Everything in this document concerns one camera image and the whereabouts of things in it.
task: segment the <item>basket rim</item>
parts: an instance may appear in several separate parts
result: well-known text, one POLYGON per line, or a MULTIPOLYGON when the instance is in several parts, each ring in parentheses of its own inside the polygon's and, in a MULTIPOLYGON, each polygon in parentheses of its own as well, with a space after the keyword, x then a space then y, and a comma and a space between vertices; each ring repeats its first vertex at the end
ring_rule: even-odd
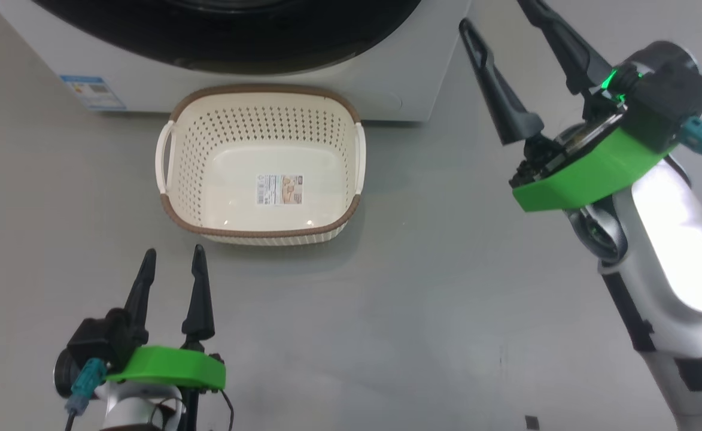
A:
POLYGON ((200 235, 228 236, 231 238, 291 238, 296 236, 321 235, 331 232, 340 226, 343 226, 343 224, 348 223, 351 216, 356 213, 356 209, 361 202, 361 195, 354 195, 353 200, 351 200, 351 205, 348 206, 348 209, 345 210, 345 213, 343 213, 340 218, 335 220, 333 223, 326 224, 325 226, 320 226, 318 228, 285 231, 234 231, 228 229, 212 229, 194 226, 188 221, 185 221, 180 215, 178 215, 178 213, 175 212, 175 208, 173 208, 172 204, 170 204, 170 196, 168 196, 166 193, 162 193, 159 195, 159 197, 162 199, 162 208, 165 209, 167 215, 170 216, 170 219, 172 219, 172 221, 174 221, 175 224, 180 226, 182 229, 200 235))
POLYGON ((233 93, 295 93, 295 95, 321 96, 322 98, 332 99, 348 110, 351 114, 351 119, 354 123, 361 123, 361 118, 356 112, 356 108, 351 105, 351 102, 329 90, 316 87, 305 87, 303 85, 287 85, 287 84, 240 84, 240 85, 221 85, 218 87, 203 88, 183 98, 183 100, 175 106, 175 109, 170 113, 170 121, 178 121, 183 110, 186 109, 194 101, 206 96, 214 95, 232 95, 233 93))

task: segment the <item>basket bottom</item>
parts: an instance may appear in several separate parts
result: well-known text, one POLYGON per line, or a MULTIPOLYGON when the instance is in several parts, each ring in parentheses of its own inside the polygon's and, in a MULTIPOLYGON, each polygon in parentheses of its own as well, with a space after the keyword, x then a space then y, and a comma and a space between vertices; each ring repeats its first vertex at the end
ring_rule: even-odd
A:
POLYGON ((334 151, 317 147, 248 144, 222 149, 203 175, 202 223, 258 232, 334 223, 353 198, 343 174, 345 163, 334 151))

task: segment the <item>floor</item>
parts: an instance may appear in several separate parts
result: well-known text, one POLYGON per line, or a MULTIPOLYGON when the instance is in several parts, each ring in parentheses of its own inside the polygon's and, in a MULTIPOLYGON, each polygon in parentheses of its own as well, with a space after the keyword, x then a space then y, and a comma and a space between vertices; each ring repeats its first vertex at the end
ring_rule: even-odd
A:
MULTIPOLYGON (((610 60, 674 38, 702 63, 699 2, 550 3, 610 60)), ((548 133, 577 119, 514 2, 471 16, 548 133)), ((165 120, 86 111, 0 17, 0 429, 63 427, 56 356, 83 318, 124 302, 149 247, 150 340, 179 346, 198 242, 206 347, 227 363, 238 431, 525 429, 525 415, 544 430, 674 428, 595 259, 561 214, 512 199, 521 149, 499 145, 461 50, 430 122, 368 125, 362 205, 324 245, 230 248, 178 229, 152 174, 165 120)), ((702 201, 702 159, 678 156, 702 201)), ((102 414, 93 403, 75 429, 102 414)), ((222 398, 203 397, 199 428, 226 425, 222 398)))

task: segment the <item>white plastic basket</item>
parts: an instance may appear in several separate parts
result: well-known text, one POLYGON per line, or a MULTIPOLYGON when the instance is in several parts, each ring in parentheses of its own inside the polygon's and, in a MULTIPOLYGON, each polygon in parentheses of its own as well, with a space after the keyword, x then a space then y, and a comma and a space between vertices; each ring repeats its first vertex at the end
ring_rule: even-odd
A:
POLYGON ((197 91, 170 115, 156 151, 170 218, 241 245, 336 237, 359 205, 365 165, 364 128, 351 104, 307 87, 197 91))

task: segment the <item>washing machine door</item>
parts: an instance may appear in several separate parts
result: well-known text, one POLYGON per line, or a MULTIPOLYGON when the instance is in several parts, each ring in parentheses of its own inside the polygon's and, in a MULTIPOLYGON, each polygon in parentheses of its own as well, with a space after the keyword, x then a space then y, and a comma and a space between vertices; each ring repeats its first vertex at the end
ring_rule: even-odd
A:
POLYGON ((420 0, 34 0, 91 35, 182 68, 288 74, 361 54, 420 0))

